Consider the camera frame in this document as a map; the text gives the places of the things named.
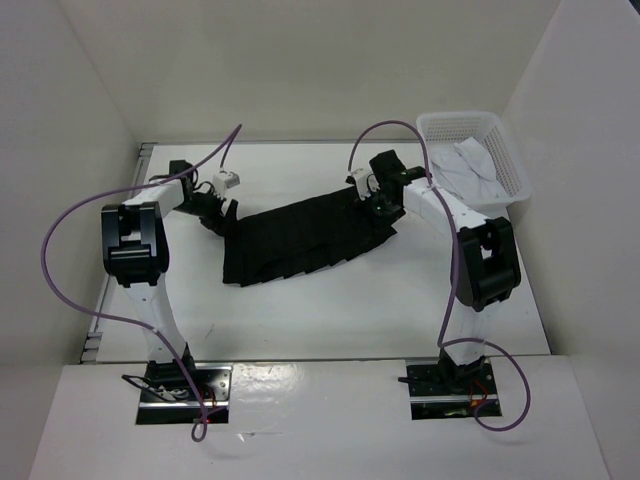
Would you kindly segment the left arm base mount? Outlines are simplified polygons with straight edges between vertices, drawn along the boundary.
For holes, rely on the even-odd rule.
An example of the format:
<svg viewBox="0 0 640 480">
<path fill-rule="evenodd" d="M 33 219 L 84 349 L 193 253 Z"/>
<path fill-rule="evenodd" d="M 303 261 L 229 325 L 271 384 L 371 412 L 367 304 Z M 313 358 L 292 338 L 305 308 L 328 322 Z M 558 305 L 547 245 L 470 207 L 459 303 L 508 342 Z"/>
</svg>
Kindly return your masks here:
<svg viewBox="0 0 640 480">
<path fill-rule="evenodd" d="M 122 374 L 121 379 L 140 393 L 137 425 L 192 424 L 201 414 L 199 399 L 206 409 L 207 424 L 226 424 L 232 373 L 231 365 L 196 363 L 191 378 L 198 394 L 177 365 L 161 372 L 148 364 L 143 375 Z"/>
</svg>

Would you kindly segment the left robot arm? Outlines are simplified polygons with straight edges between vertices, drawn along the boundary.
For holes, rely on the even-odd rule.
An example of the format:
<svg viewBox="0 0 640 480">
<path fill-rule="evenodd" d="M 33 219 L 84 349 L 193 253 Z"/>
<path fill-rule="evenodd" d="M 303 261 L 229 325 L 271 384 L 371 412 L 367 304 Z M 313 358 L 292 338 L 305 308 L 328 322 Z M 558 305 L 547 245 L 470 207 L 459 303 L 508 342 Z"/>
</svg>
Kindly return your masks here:
<svg viewBox="0 0 640 480">
<path fill-rule="evenodd" d="M 179 211 L 198 218 L 221 234 L 235 218 L 238 203 L 226 201 L 239 176 L 219 169 L 201 192 L 197 170 L 185 160 L 169 163 L 166 175 L 121 204 L 101 210 L 102 256 L 106 273 L 114 277 L 133 302 L 147 348 L 146 388 L 163 400 L 184 400 L 198 390 L 199 375 L 187 341 L 170 305 L 166 273 L 170 252 L 164 218 Z"/>
</svg>

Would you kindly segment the black skirt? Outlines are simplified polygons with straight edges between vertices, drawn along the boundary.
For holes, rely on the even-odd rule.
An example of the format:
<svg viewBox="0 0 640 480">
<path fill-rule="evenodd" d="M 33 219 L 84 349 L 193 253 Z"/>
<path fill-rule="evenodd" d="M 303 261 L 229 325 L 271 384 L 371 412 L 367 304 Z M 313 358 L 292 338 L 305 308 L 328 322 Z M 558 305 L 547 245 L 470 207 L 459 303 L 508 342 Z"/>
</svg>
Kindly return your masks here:
<svg viewBox="0 0 640 480">
<path fill-rule="evenodd" d="M 225 234 L 223 282 L 246 287 L 350 261 L 396 234 L 393 223 L 346 188 L 234 221 Z"/>
</svg>

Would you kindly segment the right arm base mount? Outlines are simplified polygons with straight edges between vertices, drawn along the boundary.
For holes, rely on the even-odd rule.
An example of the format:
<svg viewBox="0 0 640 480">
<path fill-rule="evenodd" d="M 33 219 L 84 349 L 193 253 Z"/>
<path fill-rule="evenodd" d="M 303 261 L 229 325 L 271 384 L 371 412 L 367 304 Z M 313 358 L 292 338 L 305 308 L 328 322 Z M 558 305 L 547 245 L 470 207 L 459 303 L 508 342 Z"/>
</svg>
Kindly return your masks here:
<svg viewBox="0 0 640 480">
<path fill-rule="evenodd" d="M 398 382 L 408 388 L 413 420 L 501 417 L 497 385 L 491 364 L 476 362 L 471 371 L 456 375 L 445 361 L 413 360 Z"/>
</svg>

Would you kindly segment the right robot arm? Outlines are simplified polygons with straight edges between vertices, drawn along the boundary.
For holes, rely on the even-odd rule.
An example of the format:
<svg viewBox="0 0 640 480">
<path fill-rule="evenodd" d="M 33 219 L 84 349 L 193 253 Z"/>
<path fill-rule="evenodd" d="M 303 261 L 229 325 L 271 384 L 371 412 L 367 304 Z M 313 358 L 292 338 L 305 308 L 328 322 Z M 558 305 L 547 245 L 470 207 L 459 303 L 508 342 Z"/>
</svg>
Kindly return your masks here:
<svg viewBox="0 0 640 480">
<path fill-rule="evenodd" d="M 436 381 L 459 393 L 480 376 L 489 321 L 521 283 L 511 223 L 491 219 L 429 180 L 421 167 L 406 168 L 395 151 L 375 156 L 352 178 L 360 200 L 375 217 L 418 215 L 452 240 L 452 292 L 438 334 Z"/>
</svg>

